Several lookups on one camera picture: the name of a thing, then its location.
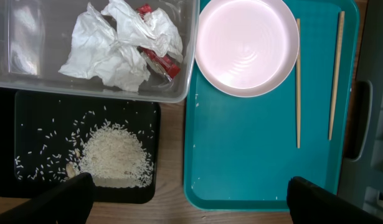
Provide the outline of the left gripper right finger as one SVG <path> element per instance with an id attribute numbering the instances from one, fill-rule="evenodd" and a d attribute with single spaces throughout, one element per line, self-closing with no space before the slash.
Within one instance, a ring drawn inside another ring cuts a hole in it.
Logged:
<path id="1" fill-rule="evenodd" d="M 382 219 L 299 176 L 288 182 L 286 204 L 294 224 L 383 224 Z"/>

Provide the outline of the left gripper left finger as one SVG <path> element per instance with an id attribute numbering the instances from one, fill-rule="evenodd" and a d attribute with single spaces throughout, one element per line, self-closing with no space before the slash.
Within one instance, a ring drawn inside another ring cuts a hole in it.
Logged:
<path id="1" fill-rule="evenodd" d="M 92 176 L 82 173 L 0 214 L 0 223 L 85 223 L 94 194 Z"/>

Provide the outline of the pile of white rice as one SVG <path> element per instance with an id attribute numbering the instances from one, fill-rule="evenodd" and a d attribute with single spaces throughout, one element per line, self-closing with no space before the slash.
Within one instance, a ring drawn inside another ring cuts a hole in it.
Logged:
<path id="1" fill-rule="evenodd" d="M 153 183 L 156 103 L 18 106 L 14 173 L 26 184 L 59 184 L 89 173 L 95 185 Z"/>

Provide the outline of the wooden chopstick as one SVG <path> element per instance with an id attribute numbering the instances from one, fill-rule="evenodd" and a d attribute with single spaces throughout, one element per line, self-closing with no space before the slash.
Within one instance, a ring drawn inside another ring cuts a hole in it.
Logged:
<path id="1" fill-rule="evenodd" d="M 296 59 L 296 144 L 301 147 L 301 50 Z"/>
<path id="2" fill-rule="evenodd" d="M 333 129 L 334 129 L 334 117 L 335 117 L 335 111 L 336 111 L 339 70 L 340 70 L 341 51 L 342 51 L 343 32 L 344 32 L 344 18 L 345 18 L 345 12 L 341 11 L 338 16 L 338 26 L 337 26 L 338 29 L 337 29 L 337 36 L 336 36 L 336 51 L 335 51 L 333 85 L 332 85 L 331 107 L 330 107 L 330 117 L 329 117 L 329 131 L 328 131 L 329 141 L 332 140 Z"/>

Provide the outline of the white paper wrapper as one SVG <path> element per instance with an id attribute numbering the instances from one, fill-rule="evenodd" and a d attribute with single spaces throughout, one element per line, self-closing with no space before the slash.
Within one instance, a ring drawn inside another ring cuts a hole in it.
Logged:
<path id="1" fill-rule="evenodd" d="M 110 1 L 102 11 L 88 4 L 76 20 L 71 51 L 59 73 L 98 77 L 105 86 L 137 92 L 151 75 L 148 67 L 172 80 L 180 71 L 183 44 L 166 11 L 149 4 L 133 9 Z"/>

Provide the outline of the large white plate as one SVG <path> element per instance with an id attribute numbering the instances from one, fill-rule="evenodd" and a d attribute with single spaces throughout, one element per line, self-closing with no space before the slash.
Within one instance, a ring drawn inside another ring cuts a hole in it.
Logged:
<path id="1" fill-rule="evenodd" d="M 232 96 L 281 85 L 300 52 L 300 33 L 283 0 L 213 0 L 199 15 L 195 60 L 206 80 Z"/>

